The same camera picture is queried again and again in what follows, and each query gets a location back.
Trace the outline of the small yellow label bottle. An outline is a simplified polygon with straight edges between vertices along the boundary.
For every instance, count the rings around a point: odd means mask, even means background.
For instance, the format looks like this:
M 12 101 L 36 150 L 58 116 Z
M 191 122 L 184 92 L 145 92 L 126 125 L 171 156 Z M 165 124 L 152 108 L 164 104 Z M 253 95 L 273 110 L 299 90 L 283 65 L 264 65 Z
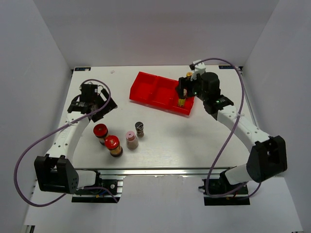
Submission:
M 183 93 L 182 94 L 183 94 L 182 98 L 178 99 L 178 103 L 177 103 L 178 107 L 184 107 L 185 102 L 186 102 L 186 98 L 187 98 L 187 90 L 183 89 Z

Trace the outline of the black cap spice jar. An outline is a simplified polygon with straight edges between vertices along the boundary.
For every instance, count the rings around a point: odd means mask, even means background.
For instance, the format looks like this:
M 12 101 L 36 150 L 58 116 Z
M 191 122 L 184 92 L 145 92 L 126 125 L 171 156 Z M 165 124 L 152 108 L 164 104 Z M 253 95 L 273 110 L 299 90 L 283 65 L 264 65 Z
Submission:
M 144 125 L 142 122 L 136 122 L 135 123 L 135 128 L 137 132 L 137 137 L 144 137 Z

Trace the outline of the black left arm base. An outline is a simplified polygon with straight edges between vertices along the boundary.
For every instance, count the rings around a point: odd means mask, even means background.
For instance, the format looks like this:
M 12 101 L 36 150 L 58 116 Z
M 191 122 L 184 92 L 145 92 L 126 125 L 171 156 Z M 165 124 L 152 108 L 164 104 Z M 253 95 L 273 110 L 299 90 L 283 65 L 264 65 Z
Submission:
M 95 184 L 78 189 L 71 198 L 73 203 L 118 203 L 124 176 L 96 172 Z

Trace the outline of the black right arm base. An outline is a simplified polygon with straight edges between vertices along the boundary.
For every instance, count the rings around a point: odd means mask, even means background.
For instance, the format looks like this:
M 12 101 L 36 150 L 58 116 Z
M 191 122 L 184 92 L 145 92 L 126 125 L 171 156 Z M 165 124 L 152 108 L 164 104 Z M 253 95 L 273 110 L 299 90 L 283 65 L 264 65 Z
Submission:
M 202 180 L 203 185 L 198 187 L 198 190 L 203 193 L 205 206 L 247 206 L 250 205 L 248 197 L 248 187 L 245 184 L 239 190 L 231 191 L 238 187 L 221 186 L 218 179 L 210 179 L 208 183 L 208 190 L 210 195 L 206 192 L 206 179 Z

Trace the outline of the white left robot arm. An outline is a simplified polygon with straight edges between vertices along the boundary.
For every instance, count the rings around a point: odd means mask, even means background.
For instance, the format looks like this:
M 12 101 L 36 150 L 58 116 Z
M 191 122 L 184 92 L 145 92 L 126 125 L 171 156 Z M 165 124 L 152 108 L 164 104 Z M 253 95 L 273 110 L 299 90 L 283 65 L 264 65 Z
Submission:
M 86 188 L 93 194 L 102 190 L 103 182 L 93 170 L 77 170 L 72 164 L 73 155 L 88 124 L 97 122 L 117 108 L 107 85 L 83 82 L 80 94 L 68 107 L 64 128 L 43 157 L 35 160 L 35 171 L 42 191 L 74 194 Z

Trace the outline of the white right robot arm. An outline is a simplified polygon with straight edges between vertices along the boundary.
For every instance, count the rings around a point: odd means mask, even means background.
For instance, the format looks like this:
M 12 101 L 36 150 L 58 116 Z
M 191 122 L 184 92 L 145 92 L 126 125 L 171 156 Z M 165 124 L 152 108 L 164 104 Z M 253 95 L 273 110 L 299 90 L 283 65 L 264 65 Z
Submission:
M 204 71 L 192 76 L 181 77 L 178 80 L 176 91 L 182 99 L 199 98 L 203 102 L 205 111 L 230 130 L 230 134 L 218 152 L 210 170 L 214 169 L 232 135 L 235 135 L 248 151 L 253 149 L 256 142 L 263 143 L 269 140 L 267 133 L 258 129 L 242 115 L 244 91 L 242 91 L 240 107 L 236 108 L 233 101 L 221 94 L 220 80 L 216 73 Z

